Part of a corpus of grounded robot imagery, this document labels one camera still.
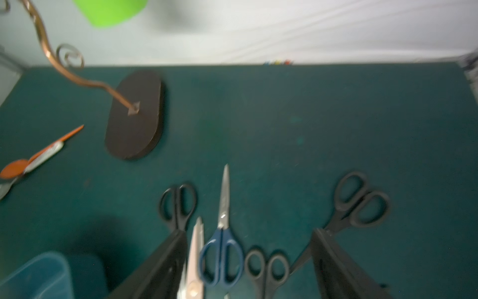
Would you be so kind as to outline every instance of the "orange handle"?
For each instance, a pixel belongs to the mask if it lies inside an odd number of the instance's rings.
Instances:
[[[22,174],[25,168],[28,166],[28,161],[25,159],[13,161],[5,166],[0,172],[0,178],[11,179]]]
[[[36,154],[34,154],[30,159],[28,159],[28,164],[30,164],[33,160],[35,160],[36,158],[38,158],[39,155],[43,154],[44,151],[46,151],[48,148],[50,148],[53,144],[55,144],[56,142],[58,141],[65,141],[66,139],[70,138],[71,136],[75,135],[76,133],[78,133],[79,131],[81,131],[81,129],[83,129],[85,125],[81,125],[79,127],[77,127],[76,129],[74,129],[73,131],[71,131],[70,133],[66,134],[65,136],[61,137],[60,139],[58,139],[57,141],[53,142],[52,144],[50,144],[49,146],[47,146],[46,148],[44,148],[43,150],[37,152]]]

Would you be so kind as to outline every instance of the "teal felt surface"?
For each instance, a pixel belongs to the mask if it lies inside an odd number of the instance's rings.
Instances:
[[[80,73],[115,87],[134,69]],[[0,202],[0,278],[44,251],[95,253],[114,288],[169,234],[157,203],[172,183],[198,192],[188,237],[197,216],[211,237],[229,163],[230,226],[245,252],[282,250],[292,263],[358,169],[393,206],[382,225],[337,235],[351,257],[395,298],[478,296],[478,109],[457,65],[155,69],[164,134],[137,161],[105,149],[111,96],[51,68],[23,75],[0,107],[0,165],[85,128]],[[245,275],[230,295],[254,296]],[[312,263],[274,296],[318,297]]]

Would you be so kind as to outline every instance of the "small colored objects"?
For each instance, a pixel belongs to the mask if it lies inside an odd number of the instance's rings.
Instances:
[[[272,61],[266,61],[264,62],[265,66],[270,66],[270,65],[291,65],[292,60],[290,59],[285,59],[285,60],[272,60]]]

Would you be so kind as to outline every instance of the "black oval lamp base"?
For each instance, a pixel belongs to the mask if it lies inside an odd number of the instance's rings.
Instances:
[[[116,90],[140,111],[128,115],[128,109],[113,99],[106,127],[108,152],[123,160],[138,159],[157,145],[163,133],[164,88],[151,70],[140,70],[124,78]]]

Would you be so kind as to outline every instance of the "scissor blade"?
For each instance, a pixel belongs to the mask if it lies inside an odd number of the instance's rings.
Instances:
[[[193,229],[193,237],[191,239],[191,249],[189,251],[189,259],[187,264],[186,274],[186,299],[203,299],[204,298],[204,283],[199,277],[197,263],[199,260],[199,253],[204,247],[204,225],[201,217],[196,220],[196,225]]]
[[[294,274],[299,268],[305,265],[312,258],[310,252],[310,244],[307,244],[307,247],[302,251],[301,255],[295,260],[290,268],[290,275]]]
[[[222,175],[221,198],[219,200],[219,219],[217,228],[229,228],[229,165],[224,166]]]
[[[181,273],[181,281],[179,282],[177,299],[186,299],[186,262],[183,266],[183,272]]]

